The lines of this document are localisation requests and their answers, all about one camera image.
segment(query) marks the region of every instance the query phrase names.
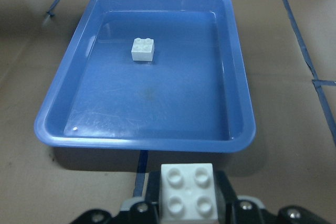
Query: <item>plastic tray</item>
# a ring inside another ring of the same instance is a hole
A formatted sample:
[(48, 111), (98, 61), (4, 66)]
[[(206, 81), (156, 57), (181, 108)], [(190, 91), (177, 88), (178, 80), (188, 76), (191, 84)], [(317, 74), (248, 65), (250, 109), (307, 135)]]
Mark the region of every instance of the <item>plastic tray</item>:
[[(135, 62), (134, 38), (153, 62)], [(91, 0), (35, 121), (52, 146), (236, 152), (255, 135), (230, 0)]]

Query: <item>white lego brick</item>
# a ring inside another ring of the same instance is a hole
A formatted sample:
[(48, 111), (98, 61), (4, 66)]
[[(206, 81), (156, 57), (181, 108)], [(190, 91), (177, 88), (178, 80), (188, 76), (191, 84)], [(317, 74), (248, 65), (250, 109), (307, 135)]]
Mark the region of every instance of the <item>white lego brick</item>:
[(161, 165), (160, 222), (218, 223), (212, 164)]
[(133, 60), (153, 61), (154, 40), (150, 38), (136, 38), (131, 52)]

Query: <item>blue tray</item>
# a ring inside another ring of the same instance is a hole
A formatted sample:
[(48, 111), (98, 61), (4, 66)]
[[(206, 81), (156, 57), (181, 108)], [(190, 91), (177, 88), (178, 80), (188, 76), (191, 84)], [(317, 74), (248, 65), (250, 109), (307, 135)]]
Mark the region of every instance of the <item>blue tray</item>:
[[(153, 62), (134, 62), (137, 37)], [(52, 146), (236, 152), (255, 121), (230, 0), (91, 0), (35, 121)]]

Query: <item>screw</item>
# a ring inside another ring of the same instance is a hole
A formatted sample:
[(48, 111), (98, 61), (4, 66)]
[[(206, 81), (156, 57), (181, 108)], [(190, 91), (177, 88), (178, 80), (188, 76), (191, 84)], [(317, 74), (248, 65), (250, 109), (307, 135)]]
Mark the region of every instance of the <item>screw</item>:
[(287, 214), (291, 219), (299, 219), (301, 218), (301, 214), (298, 210), (294, 208), (290, 208), (287, 210)]
[(137, 205), (138, 212), (146, 212), (148, 210), (148, 205), (146, 203), (140, 203)]
[(98, 223), (98, 222), (101, 222), (104, 218), (105, 216), (101, 212), (95, 212), (92, 215), (91, 220), (93, 223)]
[(252, 204), (249, 201), (242, 201), (240, 202), (240, 207), (243, 208), (244, 210), (251, 210), (252, 209)]

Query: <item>bolt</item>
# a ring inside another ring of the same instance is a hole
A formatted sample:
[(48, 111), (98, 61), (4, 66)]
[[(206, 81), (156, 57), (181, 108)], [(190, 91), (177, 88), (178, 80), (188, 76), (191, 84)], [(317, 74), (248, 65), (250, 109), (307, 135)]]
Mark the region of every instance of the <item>bolt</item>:
[(95, 212), (92, 215), (91, 220), (93, 223), (98, 223), (98, 222), (101, 222), (104, 218), (105, 216), (101, 212)]
[(287, 214), (291, 219), (299, 219), (301, 218), (301, 214), (298, 210), (294, 208), (290, 208), (287, 210)]
[(138, 212), (146, 212), (148, 210), (148, 205), (146, 203), (140, 203), (137, 205)]
[(240, 202), (240, 207), (243, 208), (244, 210), (251, 210), (252, 209), (252, 204), (249, 201), (242, 201)]

